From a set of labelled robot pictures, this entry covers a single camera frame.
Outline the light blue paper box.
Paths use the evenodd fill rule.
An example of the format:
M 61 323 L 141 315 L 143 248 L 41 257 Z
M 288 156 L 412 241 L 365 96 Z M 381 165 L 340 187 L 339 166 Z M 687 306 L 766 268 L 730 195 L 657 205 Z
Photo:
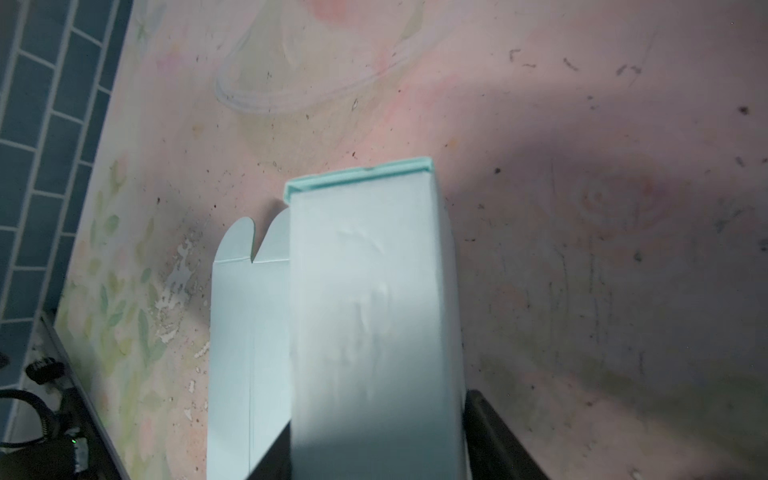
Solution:
M 292 479 L 467 479 L 450 221 L 428 157 L 296 178 L 212 267 L 207 471 L 247 479 L 291 423 Z

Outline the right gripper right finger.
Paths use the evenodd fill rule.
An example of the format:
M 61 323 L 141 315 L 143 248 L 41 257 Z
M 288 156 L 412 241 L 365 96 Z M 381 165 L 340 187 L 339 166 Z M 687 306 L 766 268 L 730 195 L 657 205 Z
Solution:
M 466 393 L 464 432 L 473 479 L 549 479 L 479 390 Z

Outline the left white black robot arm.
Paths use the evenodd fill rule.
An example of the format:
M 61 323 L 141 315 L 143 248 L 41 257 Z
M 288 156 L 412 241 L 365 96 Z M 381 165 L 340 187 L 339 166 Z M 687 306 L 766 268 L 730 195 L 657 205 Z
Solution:
M 26 378 L 59 395 L 56 407 L 22 388 L 1 390 L 1 412 L 32 412 L 39 431 L 12 440 L 1 431 L 3 479 L 127 479 L 129 477 L 82 388 L 62 360 L 44 357 L 28 364 Z

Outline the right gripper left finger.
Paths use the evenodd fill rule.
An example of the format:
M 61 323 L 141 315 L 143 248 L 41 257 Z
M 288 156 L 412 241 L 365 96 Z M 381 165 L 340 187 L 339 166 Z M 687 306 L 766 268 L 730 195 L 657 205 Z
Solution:
M 256 467 L 248 480 L 291 480 L 291 423 L 288 422 Z

